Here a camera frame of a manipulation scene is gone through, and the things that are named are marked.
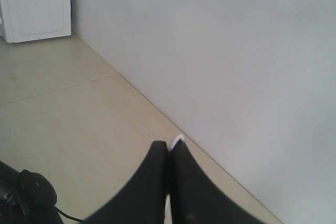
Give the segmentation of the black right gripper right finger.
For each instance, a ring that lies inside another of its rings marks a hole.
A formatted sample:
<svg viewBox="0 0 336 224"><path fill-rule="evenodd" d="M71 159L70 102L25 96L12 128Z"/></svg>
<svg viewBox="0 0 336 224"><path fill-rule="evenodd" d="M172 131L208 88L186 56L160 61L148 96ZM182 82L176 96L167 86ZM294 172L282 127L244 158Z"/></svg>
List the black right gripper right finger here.
<svg viewBox="0 0 336 224"><path fill-rule="evenodd" d="M259 204L251 212L219 189L199 166L184 141L169 145L172 223L276 223Z"/></svg>

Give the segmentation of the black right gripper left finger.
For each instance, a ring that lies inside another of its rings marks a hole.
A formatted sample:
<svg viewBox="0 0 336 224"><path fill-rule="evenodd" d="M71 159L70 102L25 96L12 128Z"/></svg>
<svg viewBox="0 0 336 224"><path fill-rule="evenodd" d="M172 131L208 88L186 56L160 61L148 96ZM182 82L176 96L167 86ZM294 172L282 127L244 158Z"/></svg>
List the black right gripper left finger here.
<svg viewBox="0 0 336 224"><path fill-rule="evenodd" d="M166 170L167 144L154 141L129 181L84 223L164 223Z"/></svg>

